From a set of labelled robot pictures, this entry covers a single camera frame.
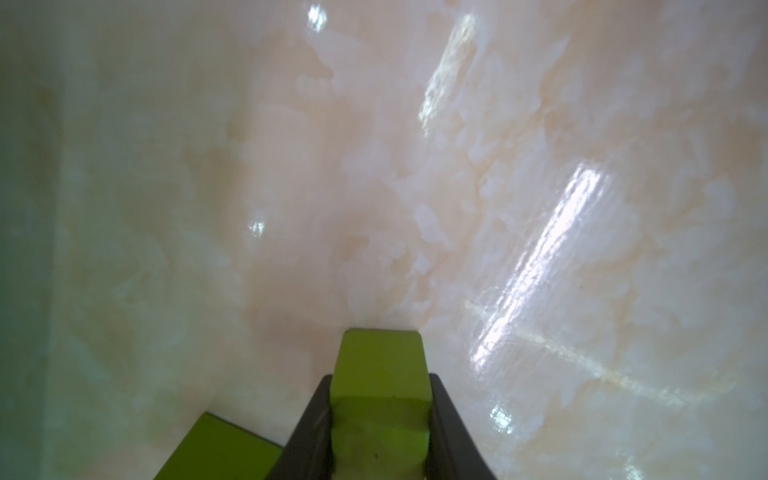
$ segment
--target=marble wall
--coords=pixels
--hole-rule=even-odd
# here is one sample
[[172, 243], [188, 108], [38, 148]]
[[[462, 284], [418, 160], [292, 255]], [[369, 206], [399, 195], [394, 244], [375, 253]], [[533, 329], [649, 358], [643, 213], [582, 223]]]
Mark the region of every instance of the marble wall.
[[368, 326], [499, 478], [768, 474], [764, 2], [0, 18], [3, 468], [149, 479], [207, 409], [285, 442]]

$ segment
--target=green object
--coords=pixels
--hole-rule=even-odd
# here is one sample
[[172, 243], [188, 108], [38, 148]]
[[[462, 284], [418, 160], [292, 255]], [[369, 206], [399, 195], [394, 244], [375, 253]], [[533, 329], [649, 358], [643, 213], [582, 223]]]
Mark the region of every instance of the green object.
[[348, 330], [330, 404], [336, 480], [424, 479], [432, 387], [418, 332]]
[[155, 480], [261, 480], [282, 451], [272, 442], [204, 413]]

